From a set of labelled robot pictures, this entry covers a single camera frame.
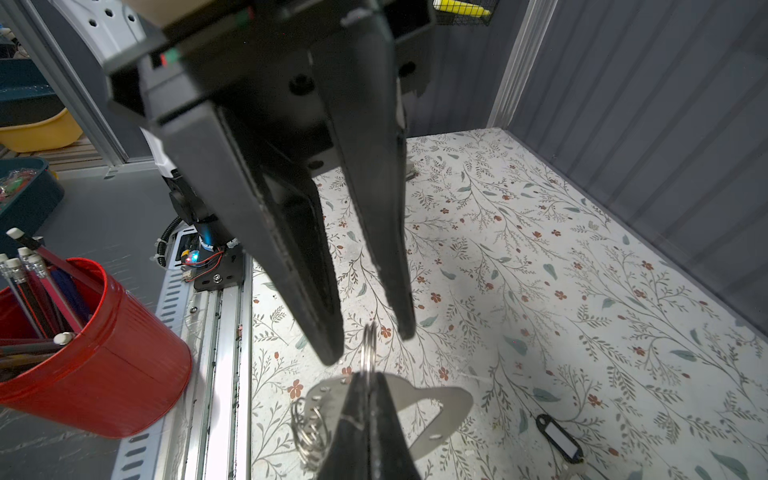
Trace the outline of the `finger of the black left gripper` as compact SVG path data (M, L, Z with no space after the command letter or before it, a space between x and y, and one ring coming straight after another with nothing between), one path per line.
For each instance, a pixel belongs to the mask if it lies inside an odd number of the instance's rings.
M268 274L319 359L338 361L340 297L309 173L212 102L164 124L158 135L195 192Z
M405 138L395 48L380 11L350 11L311 48L313 74L360 227L399 335L416 320L404 239Z

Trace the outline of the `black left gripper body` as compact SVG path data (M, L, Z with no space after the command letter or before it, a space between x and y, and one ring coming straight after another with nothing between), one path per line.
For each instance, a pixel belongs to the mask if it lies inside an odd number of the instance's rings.
M236 113L291 161L337 168L315 68L344 60L336 34L384 28L401 93L429 82L435 12L428 1L213 1L105 61L110 105L154 136L206 101Z

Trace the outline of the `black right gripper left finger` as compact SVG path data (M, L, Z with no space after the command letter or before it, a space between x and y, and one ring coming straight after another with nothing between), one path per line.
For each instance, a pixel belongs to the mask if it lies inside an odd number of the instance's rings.
M356 373L352 377L330 449L317 479L370 479L369 387L369 373Z

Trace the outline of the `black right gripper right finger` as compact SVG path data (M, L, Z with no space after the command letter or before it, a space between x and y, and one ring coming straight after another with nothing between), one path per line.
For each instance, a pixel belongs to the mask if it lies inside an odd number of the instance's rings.
M368 387L368 478L419 480L384 375L369 374Z

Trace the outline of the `silver metal keyring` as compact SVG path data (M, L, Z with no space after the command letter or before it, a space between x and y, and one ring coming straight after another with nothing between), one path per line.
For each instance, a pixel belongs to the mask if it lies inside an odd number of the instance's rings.
M376 323L370 322L364 327L361 346L361 371L366 375L373 373L375 370L376 345Z

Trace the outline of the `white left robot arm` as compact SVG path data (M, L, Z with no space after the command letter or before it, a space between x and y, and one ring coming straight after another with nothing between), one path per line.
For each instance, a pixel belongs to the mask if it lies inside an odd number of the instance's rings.
M430 78L429 1L59 1L109 107L268 274L320 360L344 351L315 177L340 168L399 335L416 329L402 97Z

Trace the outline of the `yellow marker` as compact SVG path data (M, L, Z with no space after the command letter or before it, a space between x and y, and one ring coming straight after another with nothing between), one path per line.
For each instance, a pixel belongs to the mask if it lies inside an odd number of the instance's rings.
M434 0L433 7L442 13L471 18L487 18L491 11L477 4L458 0Z

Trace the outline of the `black key tag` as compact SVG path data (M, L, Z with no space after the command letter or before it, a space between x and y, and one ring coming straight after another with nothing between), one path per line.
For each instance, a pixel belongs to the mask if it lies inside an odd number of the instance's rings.
M582 447L553 417L545 413L539 414L535 423L538 431L567 463L580 464L584 462Z

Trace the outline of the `red pencil cup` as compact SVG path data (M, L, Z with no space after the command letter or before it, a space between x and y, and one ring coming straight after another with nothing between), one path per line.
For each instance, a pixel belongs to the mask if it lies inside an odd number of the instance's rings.
M148 316L152 313L99 263L85 258L69 262L102 283L101 293L83 284L77 286L92 317L58 353L2 382L1 404L104 437L121 438L133 422L116 418L127 363L119 358L123 342L118 336L138 323L130 317L131 307Z

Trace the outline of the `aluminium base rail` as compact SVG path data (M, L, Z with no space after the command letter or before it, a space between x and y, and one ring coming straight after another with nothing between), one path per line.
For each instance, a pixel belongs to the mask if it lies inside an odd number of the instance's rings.
M249 478L251 287L197 292L169 262L156 315L190 348L192 374L162 419L121 441L113 478Z

